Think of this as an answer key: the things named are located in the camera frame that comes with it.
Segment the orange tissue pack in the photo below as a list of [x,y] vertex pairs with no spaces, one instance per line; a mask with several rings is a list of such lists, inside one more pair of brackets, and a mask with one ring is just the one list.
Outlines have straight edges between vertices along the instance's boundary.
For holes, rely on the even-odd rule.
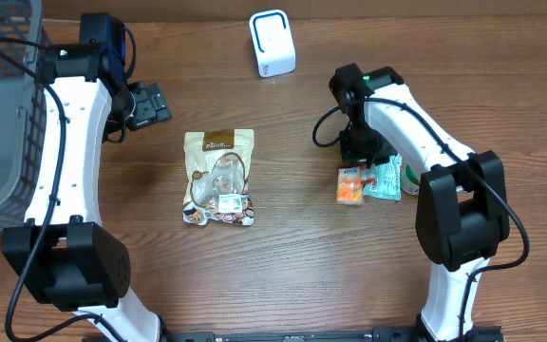
[[345,205],[363,203],[363,184],[358,167],[340,168],[338,170],[336,201]]

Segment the teal packet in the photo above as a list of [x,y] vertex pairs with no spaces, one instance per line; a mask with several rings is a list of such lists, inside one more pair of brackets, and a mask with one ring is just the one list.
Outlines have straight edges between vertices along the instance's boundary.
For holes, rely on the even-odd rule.
[[387,163],[372,165],[377,171],[377,182],[364,184],[363,195],[380,200],[401,199],[400,172],[403,159],[400,155],[389,158]]

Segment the green lid small jar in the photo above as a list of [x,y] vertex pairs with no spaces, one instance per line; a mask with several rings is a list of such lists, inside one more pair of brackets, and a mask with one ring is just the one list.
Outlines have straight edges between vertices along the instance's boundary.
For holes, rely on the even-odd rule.
[[409,195],[417,196],[420,189],[420,181],[408,164],[401,167],[400,172],[401,189]]

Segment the beige snack pouch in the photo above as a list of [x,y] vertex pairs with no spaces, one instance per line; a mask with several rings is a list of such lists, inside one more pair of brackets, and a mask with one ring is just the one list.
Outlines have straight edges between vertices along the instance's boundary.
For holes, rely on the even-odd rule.
[[183,151],[188,184],[182,218],[205,226],[209,221],[251,226],[255,209],[249,196],[249,175],[255,132],[225,129],[187,132]]

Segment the red stick snack packet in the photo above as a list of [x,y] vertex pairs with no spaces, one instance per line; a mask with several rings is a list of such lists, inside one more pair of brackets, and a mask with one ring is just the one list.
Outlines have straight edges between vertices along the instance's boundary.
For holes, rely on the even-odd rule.
[[360,181],[362,184],[376,183],[377,171],[373,167],[362,165],[360,167]]

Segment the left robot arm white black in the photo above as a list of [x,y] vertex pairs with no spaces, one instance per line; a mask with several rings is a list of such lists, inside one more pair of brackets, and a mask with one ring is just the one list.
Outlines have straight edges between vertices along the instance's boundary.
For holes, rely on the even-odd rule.
[[158,85],[131,81],[136,42],[110,14],[83,14],[77,43],[42,52],[33,73],[47,103],[38,180],[23,224],[1,239],[16,288],[110,341],[167,341],[163,319],[131,289],[128,250],[104,229],[98,203],[103,144],[169,121],[167,102]]

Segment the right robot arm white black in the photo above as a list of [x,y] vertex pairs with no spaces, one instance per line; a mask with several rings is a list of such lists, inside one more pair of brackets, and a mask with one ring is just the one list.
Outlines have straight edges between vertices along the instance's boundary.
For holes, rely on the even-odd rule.
[[403,158],[419,180],[416,235],[431,262],[428,295],[411,341],[501,341],[471,314],[483,273],[510,232],[503,164],[446,133],[391,67],[339,67],[329,82],[348,125],[336,142],[350,166]]

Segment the white barcode scanner stand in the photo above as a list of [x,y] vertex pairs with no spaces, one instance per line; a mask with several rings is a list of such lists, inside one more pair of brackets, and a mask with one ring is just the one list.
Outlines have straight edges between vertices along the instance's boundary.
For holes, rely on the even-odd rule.
[[290,21],[282,9],[257,12],[249,19],[258,74],[262,78],[293,72],[296,52]]

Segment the grey plastic mesh basket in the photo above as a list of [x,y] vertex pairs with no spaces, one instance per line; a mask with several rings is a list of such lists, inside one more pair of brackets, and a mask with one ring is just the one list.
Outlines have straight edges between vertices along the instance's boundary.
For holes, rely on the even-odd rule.
[[0,0],[0,231],[20,226],[30,204],[44,145],[45,94],[35,71],[48,42],[40,0]]

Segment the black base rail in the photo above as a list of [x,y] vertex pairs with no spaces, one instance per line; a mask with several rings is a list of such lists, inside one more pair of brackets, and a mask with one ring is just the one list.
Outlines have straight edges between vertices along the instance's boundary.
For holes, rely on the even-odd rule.
[[409,342],[427,341],[414,327],[380,327],[371,331],[269,332],[214,334],[212,332],[170,333],[173,342]]

